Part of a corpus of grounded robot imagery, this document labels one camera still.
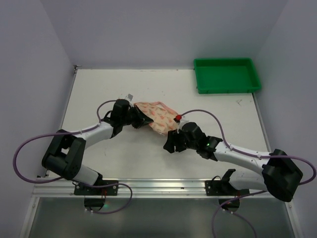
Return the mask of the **aluminium mounting rail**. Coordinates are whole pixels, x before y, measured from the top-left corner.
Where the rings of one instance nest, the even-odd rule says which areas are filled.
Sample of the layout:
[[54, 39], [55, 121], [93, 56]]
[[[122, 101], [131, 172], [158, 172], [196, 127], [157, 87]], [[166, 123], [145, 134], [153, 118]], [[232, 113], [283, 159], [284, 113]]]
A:
[[238, 193], [220, 193], [212, 190], [210, 179], [126, 179], [114, 185], [114, 179], [106, 180], [109, 188], [89, 188], [64, 179], [34, 186], [32, 196], [46, 197], [84, 197], [84, 198], [233, 198], [255, 190], [242, 190]]

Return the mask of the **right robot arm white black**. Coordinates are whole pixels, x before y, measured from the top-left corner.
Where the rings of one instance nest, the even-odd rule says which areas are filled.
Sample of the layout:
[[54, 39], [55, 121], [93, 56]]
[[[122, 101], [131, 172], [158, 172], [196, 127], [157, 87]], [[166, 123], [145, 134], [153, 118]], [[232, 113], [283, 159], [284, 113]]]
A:
[[256, 152], [234, 148], [223, 139], [207, 136], [194, 122], [169, 131], [163, 146], [169, 153], [195, 150], [204, 159], [226, 162], [245, 168], [229, 169], [221, 178], [223, 192], [252, 189], [269, 192], [275, 198], [290, 202], [303, 177], [302, 171], [281, 150]]

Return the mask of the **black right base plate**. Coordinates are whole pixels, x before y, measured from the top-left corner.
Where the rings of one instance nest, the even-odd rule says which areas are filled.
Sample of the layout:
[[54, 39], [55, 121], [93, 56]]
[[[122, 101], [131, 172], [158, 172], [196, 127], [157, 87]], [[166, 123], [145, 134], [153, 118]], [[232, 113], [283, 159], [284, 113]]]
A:
[[206, 196], [241, 196], [249, 194], [248, 189], [237, 190], [229, 182], [223, 181], [220, 176], [215, 176], [205, 181]]

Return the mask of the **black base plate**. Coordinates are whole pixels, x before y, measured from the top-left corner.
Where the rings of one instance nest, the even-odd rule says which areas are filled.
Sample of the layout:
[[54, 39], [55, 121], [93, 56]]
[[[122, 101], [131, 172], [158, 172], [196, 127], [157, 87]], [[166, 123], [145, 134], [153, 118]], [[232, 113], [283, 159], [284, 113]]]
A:
[[75, 186], [74, 195], [80, 196], [117, 196], [118, 180], [99, 180], [95, 185], [79, 183]]
[[220, 176], [215, 176], [205, 181], [206, 196], [241, 196], [249, 194], [248, 189], [237, 190], [229, 182], [223, 181]]

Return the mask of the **green plastic tray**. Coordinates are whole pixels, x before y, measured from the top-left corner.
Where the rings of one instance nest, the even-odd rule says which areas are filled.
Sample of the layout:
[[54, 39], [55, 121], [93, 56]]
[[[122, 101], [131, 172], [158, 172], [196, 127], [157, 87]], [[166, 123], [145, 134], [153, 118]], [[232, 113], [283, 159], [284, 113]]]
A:
[[254, 93], [262, 88], [251, 58], [194, 59], [199, 94]]

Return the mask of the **floral mesh laundry bag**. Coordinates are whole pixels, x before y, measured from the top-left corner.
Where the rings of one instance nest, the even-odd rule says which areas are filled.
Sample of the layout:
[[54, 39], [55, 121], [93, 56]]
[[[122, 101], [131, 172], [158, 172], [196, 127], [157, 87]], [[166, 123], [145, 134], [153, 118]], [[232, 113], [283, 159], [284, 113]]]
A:
[[178, 115], [176, 111], [169, 108], [162, 102], [137, 102], [134, 105], [138, 106], [149, 118], [153, 120], [150, 127], [153, 131], [167, 135], [169, 131], [175, 130], [173, 127], [174, 118]]

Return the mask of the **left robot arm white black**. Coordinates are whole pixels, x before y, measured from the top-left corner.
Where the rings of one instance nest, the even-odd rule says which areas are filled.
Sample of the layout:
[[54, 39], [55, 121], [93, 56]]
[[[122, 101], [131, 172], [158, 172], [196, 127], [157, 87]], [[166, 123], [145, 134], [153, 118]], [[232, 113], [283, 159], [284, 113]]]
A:
[[89, 187], [100, 186], [103, 176], [82, 164], [87, 148], [117, 136], [124, 126], [135, 129], [148, 125], [153, 120], [145, 115], [138, 106], [126, 99], [113, 100], [114, 105], [99, 122], [78, 132], [59, 130], [42, 159], [42, 166], [63, 179], [83, 183]]

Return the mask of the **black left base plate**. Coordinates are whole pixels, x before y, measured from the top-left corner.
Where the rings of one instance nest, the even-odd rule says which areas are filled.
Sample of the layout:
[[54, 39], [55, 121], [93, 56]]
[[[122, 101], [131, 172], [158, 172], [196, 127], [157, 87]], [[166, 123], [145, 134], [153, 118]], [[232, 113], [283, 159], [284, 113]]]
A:
[[95, 185], [79, 183], [75, 186], [74, 195], [80, 196], [117, 196], [118, 180], [99, 180]]

